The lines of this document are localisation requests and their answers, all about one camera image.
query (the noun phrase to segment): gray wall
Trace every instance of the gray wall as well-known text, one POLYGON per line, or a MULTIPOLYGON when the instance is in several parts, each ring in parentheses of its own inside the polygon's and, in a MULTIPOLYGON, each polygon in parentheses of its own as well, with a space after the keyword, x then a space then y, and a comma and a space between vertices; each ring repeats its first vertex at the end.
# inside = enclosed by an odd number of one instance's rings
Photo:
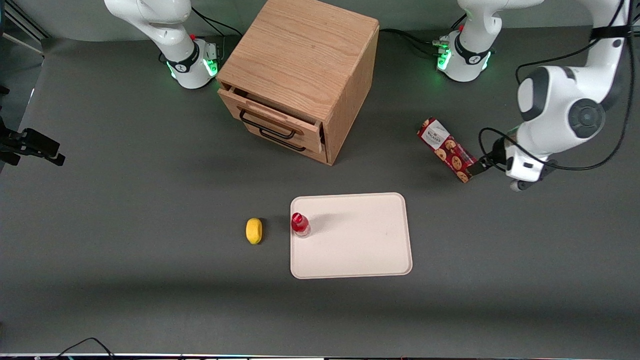
MULTIPOLYGON (((106 41, 145 38, 142 33, 113 17, 102 0, 15 0, 55 37, 106 41)), ((204 15, 245 31, 266 0, 192 0, 204 15)), ((454 0, 323 0, 380 20, 383 28, 403 30, 440 29, 450 26, 463 12, 454 0)), ((535 28, 590 23, 575 0, 547 0, 525 10, 502 14, 505 27, 535 28)), ((190 33, 214 32, 195 14, 185 23, 190 33)))

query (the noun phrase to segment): drawer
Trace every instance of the drawer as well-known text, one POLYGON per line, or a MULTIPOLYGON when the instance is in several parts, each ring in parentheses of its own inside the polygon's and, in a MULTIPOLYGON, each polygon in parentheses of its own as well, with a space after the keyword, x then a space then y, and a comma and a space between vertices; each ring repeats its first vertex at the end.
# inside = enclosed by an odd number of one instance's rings
POLYGON ((321 126, 309 124, 241 95, 235 88, 220 88, 218 94, 231 115, 251 133, 298 152, 323 154, 321 126))
MULTIPOLYGON (((259 136, 261 138, 265 138, 262 134, 260 134, 260 129, 258 129, 257 127, 247 126, 247 130, 249 130, 249 132, 251 134, 254 134, 254 135, 259 136)), ((272 139, 269 139, 269 138, 266 138, 266 139, 271 141, 271 142, 275 142, 278 145, 281 145, 281 146, 284 146, 284 147, 287 147, 287 148, 290 149, 290 147, 285 145, 285 144, 282 144, 280 142, 276 142, 276 141, 274 141, 272 139)), ((302 150, 302 151, 300 151, 300 149, 297 149, 296 151, 298 153, 304 155, 304 156, 308 156, 309 158, 312 158, 313 160, 317 160, 317 161, 320 161, 321 163, 327 164, 327 162, 326 162, 326 149, 324 148, 324 145, 321 146, 320 152, 314 152, 314 151, 311 151, 309 149, 305 149, 305 150, 302 150)))

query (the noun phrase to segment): cookie image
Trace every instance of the cookie image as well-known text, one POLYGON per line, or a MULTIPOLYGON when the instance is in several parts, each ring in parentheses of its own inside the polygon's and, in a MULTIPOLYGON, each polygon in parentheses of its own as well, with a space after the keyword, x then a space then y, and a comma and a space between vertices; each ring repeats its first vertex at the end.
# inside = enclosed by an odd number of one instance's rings
POLYGON ((436 153, 436 155, 438 155, 438 157, 442 160, 445 161, 447 159, 447 152, 442 150, 442 149, 437 149, 436 151, 434 151, 436 153))
POLYGON ((456 147, 456 142, 453 140, 447 140, 444 142, 444 146, 447 148, 447 150, 453 152, 453 148, 456 147))
POLYGON ((460 170, 462 168, 462 160, 460 160, 459 157, 454 156, 451 158, 451 165, 453 165, 454 169, 460 170))
POLYGON ((457 172, 456 175, 458 176, 458 179, 462 180, 463 183, 469 181, 468 176, 462 171, 457 172))

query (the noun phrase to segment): black cable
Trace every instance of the black cable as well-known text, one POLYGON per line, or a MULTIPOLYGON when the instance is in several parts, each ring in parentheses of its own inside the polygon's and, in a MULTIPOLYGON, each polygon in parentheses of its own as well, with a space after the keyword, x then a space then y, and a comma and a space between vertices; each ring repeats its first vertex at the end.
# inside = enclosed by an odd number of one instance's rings
POLYGON ((452 28, 452 29, 455 29, 455 28, 456 28, 456 26, 460 25, 460 23, 462 22, 462 20, 464 20, 464 19, 466 19, 466 18, 467 18, 467 13, 465 13, 464 15, 462 15, 462 16, 460 17, 460 19, 458 19, 456 22, 454 22, 454 23, 453 23, 453 25, 451 25, 451 28, 452 28))
MULTIPOLYGON (((608 28, 610 28, 613 25, 613 22, 616 20, 616 18, 618 17, 618 14, 620 13, 620 10, 622 10, 622 6, 624 5, 625 0, 620 0, 620 2, 618 3, 618 8, 616 9, 616 13, 613 15, 613 18, 611 19, 611 21, 609 22, 609 25, 607 25, 608 28)), ((629 19, 628 19, 628 24, 631 25, 631 4, 632 1, 629 2, 630 4, 630 8, 629 8, 629 19)), ((531 66, 531 65, 539 65, 542 63, 548 63, 548 62, 552 62, 552 61, 557 61, 557 60, 562 60, 562 59, 566 59, 566 58, 570 58, 572 56, 578 55, 583 51, 586 51, 588 49, 591 49, 595 44, 597 44, 600 41, 600 39, 596 39, 592 42, 589 43, 589 45, 583 47, 580 50, 576 50, 570 54, 566 54, 566 55, 562 55, 562 56, 558 56, 557 58, 551 58, 551 59, 546 59, 546 60, 540 60, 540 61, 534 61, 534 62, 530 62, 530 63, 525 63, 522 64, 520 66, 518 66, 516 68, 516 81, 518 82, 518 84, 522 83, 520 80, 520 69, 522 69, 523 67, 527 67, 527 66, 531 66)))
POLYGON ((218 34, 220 34, 221 37, 225 37, 225 34, 222 33, 222 31, 220 31, 220 29, 218 29, 214 24, 211 24, 208 20, 207 17, 205 17, 204 15, 202 15, 201 13, 199 13, 197 10, 195 10, 194 8, 191 8, 193 10, 193 12, 196 13, 196 15, 198 15, 204 22, 207 23, 207 25, 209 25, 210 27, 214 28, 214 30, 216 30, 218 32, 218 34))
POLYGON ((382 29, 380 30, 382 32, 385 33, 393 33, 393 34, 397 34, 400 35, 403 39, 405 39, 414 49, 418 50, 419 52, 421 52, 422 54, 428 55, 428 56, 432 56, 433 53, 429 53, 427 51, 425 51, 424 49, 421 49, 416 43, 418 44, 422 44, 422 45, 431 45, 431 42, 425 41, 419 37, 415 37, 409 33, 407 33, 406 31, 402 31, 402 30, 398 30, 398 29, 382 29))
POLYGON ((107 346, 105 346, 103 343, 100 342, 100 340, 96 339, 96 338, 86 338, 83 341, 80 341, 79 343, 75 344, 75 345, 71 345, 70 347, 66 348, 65 350, 62 350, 62 352, 60 354, 58 354, 56 357, 54 357, 54 359, 59 359, 62 355, 66 354, 69 350, 73 349, 74 347, 84 343, 85 341, 89 341, 89 340, 93 340, 96 343, 98 343, 103 349, 104 351, 107 353, 107 355, 109 356, 109 358, 111 360, 113 360, 113 357, 115 356, 114 353, 111 352, 111 350, 109 350, 109 348, 107 346))
MULTIPOLYGON (((613 25, 613 22, 618 17, 618 14, 620 13, 621 6, 622 6, 623 3, 624 3, 624 0, 621 0, 620 4, 618 5, 618 9, 616 10, 616 14, 614 15, 613 19, 609 23, 609 27, 611 27, 613 25)), ((630 22, 632 20, 632 11, 631 11, 632 10, 632 6, 633 6, 632 3, 633 2, 629 3, 629 12, 628 12, 628 17, 627 17, 627 24, 630 24, 630 22)), ((546 161, 543 161, 543 160, 537 158, 536 156, 533 156, 529 151, 524 149, 519 143, 517 143, 512 138, 507 136, 507 134, 503 133, 502 131, 496 130, 496 129, 492 128, 492 127, 485 127, 482 130, 480 130, 480 133, 478 133, 478 141, 480 143, 480 150, 483 152, 483 156, 491 163, 491 165, 495 166, 493 161, 487 156, 487 152, 484 149, 484 145, 482 143, 482 134, 485 131, 491 131, 493 133, 496 133, 496 134, 502 136, 503 139, 506 139, 509 142, 511 142, 513 145, 518 147, 518 149, 520 149, 522 152, 524 152, 530 158, 536 160, 537 162, 539 162, 541 164, 544 164, 544 165, 546 165, 548 167, 556 168, 558 170, 567 170, 567 171, 593 170, 595 168, 601 167, 602 165, 605 165, 607 162, 609 162, 609 160, 613 159, 613 157, 620 150, 620 147, 622 146, 622 143, 624 142, 625 135, 627 134, 629 118, 631 116, 631 108, 632 108, 632 105, 633 105, 633 102, 634 102, 634 89, 636 87, 636 55, 635 55, 635 52, 634 52, 634 36, 633 36, 633 34, 629 34, 626 37, 626 39, 627 39, 627 51, 628 51, 628 55, 629 55, 629 65, 630 65, 630 73, 631 73, 631 78, 629 79, 629 92, 628 92, 628 97, 627 97, 627 109, 625 110, 625 119, 624 119, 624 121, 622 123, 622 131, 620 133, 620 137, 618 138, 618 143, 616 144, 616 146, 613 149, 613 151, 611 151, 611 153, 609 153, 609 155, 604 160, 602 160, 602 161, 600 161, 600 162, 598 162, 596 164, 587 166, 587 167, 564 167, 564 166, 561 166, 561 165, 549 163, 549 162, 546 162, 546 161)))
POLYGON ((206 17, 205 15, 202 15, 198 10, 196 10, 196 9, 195 9, 195 8, 193 8, 193 7, 191 7, 191 9, 192 9, 192 10, 193 10, 193 12, 195 12, 195 13, 196 13, 196 15, 198 15, 199 17, 201 17, 201 18, 203 18, 203 19, 206 19, 206 20, 209 20, 209 21, 213 21, 213 22, 215 22, 215 23, 216 23, 216 24, 218 24, 218 25, 222 25, 222 26, 224 26, 225 28, 231 29, 231 30, 235 31, 236 33, 238 33, 238 35, 240 35, 240 36, 242 36, 242 35, 243 35, 243 34, 242 34, 238 29, 236 29, 236 28, 234 28, 234 27, 232 27, 232 26, 229 26, 229 25, 227 25, 227 24, 225 24, 225 23, 223 23, 223 22, 220 22, 220 21, 214 20, 214 19, 212 19, 212 18, 210 18, 210 17, 206 17))
POLYGON ((431 45, 431 42, 428 42, 428 41, 423 40, 423 39, 421 39, 419 37, 413 36, 413 35, 407 33, 406 31, 402 31, 402 30, 398 30, 398 29, 382 29, 380 31, 384 32, 384 33, 398 34, 398 35, 401 35, 403 37, 409 38, 409 39, 411 39, 411 40, 413 40, 413 41, 415 41, 417 43, 420 43, 420 44, 431 45))
POLYGON ((225 41, 227 37, 222 38, 222 55, 220 56, 220 61, 225 59, 225 41))
POLYGON ((480 151, 482 151, 483 157, 487 160, 489 165, 495 167, 496 169, 500 170, 501 172, 507 172, 503 168, 499 167, 498 164, 494 163, 493 160, 489 156, 487 156, 488 153, 484 149, 484 144, 482 143, 482 133, 483 133, 482 130, 480 130, 480 132, 478 133, 478 143, 480 144, 480 151))

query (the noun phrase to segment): wooden drawer unit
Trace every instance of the wooden drawer unit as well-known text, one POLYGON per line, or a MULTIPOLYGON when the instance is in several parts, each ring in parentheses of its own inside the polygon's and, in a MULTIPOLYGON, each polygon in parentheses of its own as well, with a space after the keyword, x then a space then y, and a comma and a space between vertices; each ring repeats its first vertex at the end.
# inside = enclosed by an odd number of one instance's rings
POLYGON ((333 165, 373 75, 378 21, 316 0, 269 0, 218 73, 249 132, 333 165))

